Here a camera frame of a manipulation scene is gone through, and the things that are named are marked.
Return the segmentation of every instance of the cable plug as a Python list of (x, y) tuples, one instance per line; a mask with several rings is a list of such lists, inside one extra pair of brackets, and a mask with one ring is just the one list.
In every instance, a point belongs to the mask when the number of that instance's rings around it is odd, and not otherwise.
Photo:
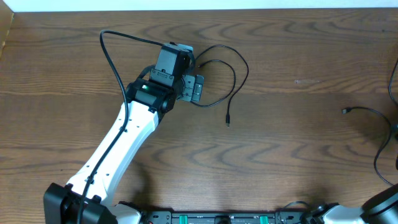
[(227, 127), (229, 127), (230, 122), (231, 122), (231, 117), (229, 116), (229, 113), (228, 113), (225, 116), (225, 123), (226, 123)]
[(350, 108), (350, 107), (348, 107), (348, 108), (342, 109), (341, 112), (342, 112), (343, 114), (346, 114), (346, 113), (349, 113), (351, 110), (353, 110), (353, 109)]

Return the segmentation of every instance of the wooden table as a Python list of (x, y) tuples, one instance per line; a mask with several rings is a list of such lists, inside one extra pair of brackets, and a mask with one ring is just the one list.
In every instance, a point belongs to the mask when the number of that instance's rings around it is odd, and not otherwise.
[[(175, 210), (272, 210), (294, 200), (360, 206), (388, 186), (373, 170), (393, 121), (387, 84), (398, 57), (398, 9), (17, 13), (0, 60), (0, 223), (42, 223), (42, 197), (64, 185), (113, 124), (122, 98), (99, 43), (112, 29), (159, 42), (236, 48), (250, 75), (231, 104), (177, 102), (140, 148), (114, 203)], [(155, 63), (159, 47), (111, 35), (124, 84)], [(245, 66), (226, 49), (218, 58)], [(233, 76), (216, 63), (202, 103)], [(396, 142), (379, 160), (391, 182)]]

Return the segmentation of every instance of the wood grain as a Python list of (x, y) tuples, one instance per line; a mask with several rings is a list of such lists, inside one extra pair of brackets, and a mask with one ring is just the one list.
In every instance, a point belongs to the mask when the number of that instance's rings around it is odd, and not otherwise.
[[(387, 188), (373, 171), (386, 125), (397, 121), (387, 83), (398, 56), (398, 9), (18, 13), (0, 60), (0, 223), (43, 223), (42, 196), (92, 155), (122, 102), (98, 34), (236, 48), (250, 75), (231, 104), (177, 102), (126, 171), (114, 202), (175, 210), (272, 210), (294, 200), (360, 206)], [(113, 36), (106, 45), (124, 84), (159, 48)], [(225, 49), (202, 60), (232, 64)], [(212, 64), (203, 102), (232, 85)], [(397, 182), (396, 142), (379, 169)]]

